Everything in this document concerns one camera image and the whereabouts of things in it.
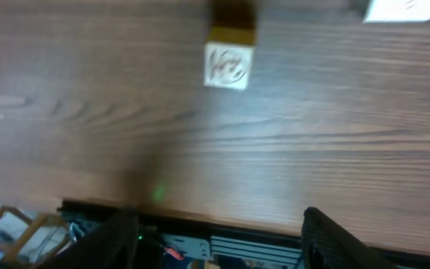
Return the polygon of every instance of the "brown wooden table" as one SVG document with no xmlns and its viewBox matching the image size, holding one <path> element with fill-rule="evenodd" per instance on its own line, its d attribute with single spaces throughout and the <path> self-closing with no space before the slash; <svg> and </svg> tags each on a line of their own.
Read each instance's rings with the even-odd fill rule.
<svg viewBox="0 0 430 269">
<path fill-rule="evenodd" d="M 0 1 L 0 202 L 299 234 L 316 206 L 430 254 L 430 24 L 258 3 L 244 92 L 202 86 L 199 0 Z"/>
</svg>

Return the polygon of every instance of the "wooden desk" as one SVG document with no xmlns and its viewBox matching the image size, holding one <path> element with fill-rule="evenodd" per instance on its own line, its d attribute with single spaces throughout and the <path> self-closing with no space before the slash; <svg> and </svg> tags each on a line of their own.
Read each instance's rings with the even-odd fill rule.
<svg viewBox="0 0 430 269">
<path fill-rule="evenodd" d="M 345 6 L 264 1 L 237 92 L 202 86 L 204 1 L 0 1 L 0 202 L 290 234 L 312 205 L 430 254 L 430 24 Z"/>
</svg>

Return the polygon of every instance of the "cable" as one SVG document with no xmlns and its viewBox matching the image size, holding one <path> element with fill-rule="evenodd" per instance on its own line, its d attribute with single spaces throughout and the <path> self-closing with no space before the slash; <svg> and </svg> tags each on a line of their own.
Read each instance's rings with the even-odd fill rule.
<svg viewBox="0 0 430 269">
<path fill-rule="evenodd" d="M 59 229 L 59 227 L 56 227 L 52 231 L 52 233 L 51 233 L 51 235 L 49 237 L 46 236 L 46 238 L 44 238 L 44 241 L 43 241 L 44 247 L 41 247 L 39 253 L 37 254 L 36 260 L 35 260 L 36 262 L 39 260 L 39 257 L 41 257 L 41 254 L 43 254 L 44 248 L 47 246 L 47 244 L 49 243 L 49 241 L 51 240 L 51 238 L 56 234 L 56 232 L 57 232 L 58 229 Z"/>
<path fill-rule="evenodd" d="M 46 235 L 46 237 L 43 239 L 43 241 L 41 241 L 41 243 L 39 244 L 39 246 L 35 247 L 32 250 L 28 250 L 23 256 L 29 261 L 29 259 L 30 259 L 30 254 L 29 253 L 33 253 L 34 251 L 38 251 L 41 247 L 44 248 L 46 240 L 48 240 L 48 238 L 50 239 L 54 235 L 54 233 L 55 233 L 56 230 L 57 230 L 57 228 L 54 228 L 54 230 L 52 231 L 52 233 L 48 233 Z"/>
<path fill-rule="evenodd" d="M 146 236 L 145 240 L 150 242 L 151 244 L 154 244 L 156 246 L 159 246 L 165 253 L 171 255 L 175 259 L 182 261 L 185 259 L 184 255 L 180 253 L 177 249 L 175 249 L 173 246 L 169 246 L 166 244 L 165 241 L 161 240 L 160 238 L 152 237 L 152 236 Z"/>
</svg>

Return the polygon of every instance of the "red wire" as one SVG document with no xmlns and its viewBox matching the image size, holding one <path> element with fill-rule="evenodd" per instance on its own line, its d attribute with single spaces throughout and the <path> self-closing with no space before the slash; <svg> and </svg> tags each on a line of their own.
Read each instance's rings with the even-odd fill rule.
<svg viewBox="0 0 430 269">
<path fill-rule="evenodd" d="M 177 250 L 174 250 L 171 247 L 164 247 L 163 250 L 165 250 L 166 253 L 170 254 L 172 257 L 176 258 L 179 261 L 185 259 L 182 254 L 180 254 Z"/>
</svg>

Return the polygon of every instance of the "white cube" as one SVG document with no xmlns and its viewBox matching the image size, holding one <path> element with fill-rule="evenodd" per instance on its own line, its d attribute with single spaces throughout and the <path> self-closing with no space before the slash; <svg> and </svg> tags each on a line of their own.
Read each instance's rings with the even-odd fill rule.
<svg viewBox="0 0 430 269">
<path fill-rule="evenodd" d="M 209 42 L 205 46 L 205 86 L 245 90 L 252 68 L 253 47 Z"/>
<path fill-rule="evenodd" d="M 205 86 L 245 90 L 255 50 L 255 31 L 214 27 L 205 45 Z"/>
</svg>

